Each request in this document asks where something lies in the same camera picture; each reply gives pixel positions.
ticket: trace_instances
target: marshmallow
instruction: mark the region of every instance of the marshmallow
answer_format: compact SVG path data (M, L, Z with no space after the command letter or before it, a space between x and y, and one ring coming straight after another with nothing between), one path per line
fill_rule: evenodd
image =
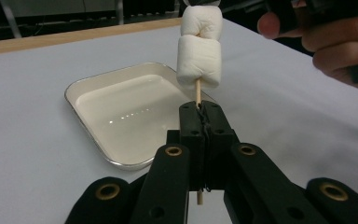
M222 56L220 43L193 35L179 38L176 79L186 89L195 90L196 79L201 88L210 90L220 84Z
M222 27L223 17L219 7L187 7L182 16L181 35L219 40Z

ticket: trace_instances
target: white tablecloth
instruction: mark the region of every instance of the white tablecloth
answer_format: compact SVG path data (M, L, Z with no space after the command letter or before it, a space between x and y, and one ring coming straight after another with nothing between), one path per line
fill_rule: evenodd
M96 179L147 172L105 161L63 94L76 80L139 63L175 68L179 35L172 27L0 54L0 223L63 223ZM232 22L221 44L222 84L207 93L240 140L262 147L301 187L325 176L358 192L358 90ZM221 196L190 203L188 223L229 223Z

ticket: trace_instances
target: wooden table edge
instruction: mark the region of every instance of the wooden table edge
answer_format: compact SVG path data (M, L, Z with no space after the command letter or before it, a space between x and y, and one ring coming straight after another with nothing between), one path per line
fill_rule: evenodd
M39 35L19 39L0 40L0 53L24 49L42 48L52 45L65 44L110 35L124 35L135 32L155 30L180 25L180 23L180 18L174 18L167 20L145 21L97 29L73 31L54 35Z

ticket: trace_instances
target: white table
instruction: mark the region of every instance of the white table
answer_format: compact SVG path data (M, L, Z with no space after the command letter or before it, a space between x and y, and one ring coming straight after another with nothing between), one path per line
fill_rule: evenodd
M139 63L175 68L179 34L174 26L0 54L0 223L63 223L93 181L147 172L105 161L63 94L76 80ZM223 81L207 93L240 140L301 187L325 176L358 192L358 90L232 22L221 44ZM229 223L221 196L190 203L188 223Z

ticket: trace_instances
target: wooden stick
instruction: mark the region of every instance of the wooden stick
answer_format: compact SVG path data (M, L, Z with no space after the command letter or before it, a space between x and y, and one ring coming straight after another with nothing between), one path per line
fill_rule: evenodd
M199 105L201 104L201 78L196 79L196 106L198 109ZM203 205L203 194L202 189L197 191L197 205Z
M201 104L201 79L197 78L196 80L196 105Z
M197 205L203 205L202 189L197 191Z

